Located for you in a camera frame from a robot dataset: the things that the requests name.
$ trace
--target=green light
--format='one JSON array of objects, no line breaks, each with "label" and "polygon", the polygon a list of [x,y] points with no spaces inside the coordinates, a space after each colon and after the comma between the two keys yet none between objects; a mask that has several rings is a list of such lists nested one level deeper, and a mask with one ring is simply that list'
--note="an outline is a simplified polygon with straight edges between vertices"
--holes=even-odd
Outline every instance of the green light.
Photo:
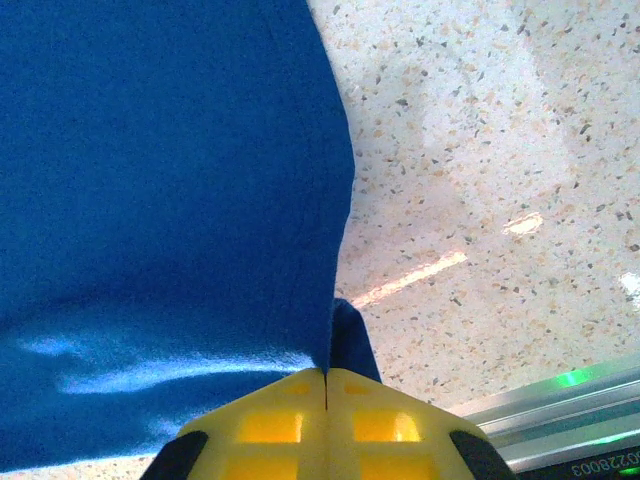
[{"label": "green light", "polygon": [[563,373],[556,377],[558,385],[562,388],[575,387],[589,380],[591,380],[591,376],[584,370],[574,370],[573,372]]},{"label": "green light", "polygon": [[640,467],[627,468],[618,472],[618,475],[620,475],[621,477],[630,477],[631,475],[638,474],[640,474]]}]

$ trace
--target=floor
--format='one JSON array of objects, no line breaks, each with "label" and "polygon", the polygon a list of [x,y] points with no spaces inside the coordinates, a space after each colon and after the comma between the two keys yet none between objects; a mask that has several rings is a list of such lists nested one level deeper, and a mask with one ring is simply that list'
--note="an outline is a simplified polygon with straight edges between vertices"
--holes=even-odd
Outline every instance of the floor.
[{"label": "floor", "polygon": [[637,351],[640,4],[309,3],[357,166],[337,290],[385,383],[446,408]]}]

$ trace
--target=rectangular opening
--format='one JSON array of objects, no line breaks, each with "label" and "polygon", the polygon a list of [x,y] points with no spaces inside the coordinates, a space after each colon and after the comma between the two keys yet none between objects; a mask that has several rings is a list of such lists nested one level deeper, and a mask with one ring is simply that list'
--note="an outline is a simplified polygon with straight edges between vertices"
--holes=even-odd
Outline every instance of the rectangular opening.
[{"label": "rectangular opening", "polygon": [[419,442],[418,428],[409,415],[393,410],[364,410],[353,414],[356,442]]},{"label": "rectangular opening", "polygon": [[248,414],[240,424],[236,441],[243,443],[300,443],[304,416],[293,410]]},{"label": "rectangular opening", "polygon": [[229,460],[223,480],[296,480],[294,457],[235,457]]},{"label": "rectangular opening", "polygon": [[428,455],[363,456],[360,480],[438,480],[438,470]]}]

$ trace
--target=blue fabric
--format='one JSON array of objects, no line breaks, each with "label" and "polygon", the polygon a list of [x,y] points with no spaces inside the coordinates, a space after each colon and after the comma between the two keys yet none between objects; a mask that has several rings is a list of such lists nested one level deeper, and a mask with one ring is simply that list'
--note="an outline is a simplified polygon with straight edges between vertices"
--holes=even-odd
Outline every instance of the blue fabric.
[{"label": "blue fabric", "polygon": [[363,328],[330,358],[353,163],[303,0],[2,2],[0,32],[0,471],[377,375]]}]

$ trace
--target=terrazzo floor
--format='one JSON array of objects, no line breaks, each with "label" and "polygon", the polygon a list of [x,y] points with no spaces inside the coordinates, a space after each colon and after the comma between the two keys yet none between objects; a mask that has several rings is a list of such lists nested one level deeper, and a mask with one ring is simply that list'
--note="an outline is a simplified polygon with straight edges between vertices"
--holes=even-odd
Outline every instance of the terrazzo floor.
[{"label": "terrazzo floor", "polygon": [[637,351],[640,4],[309,3],[357,169],[337,291],[385,383],[446,408]]}]

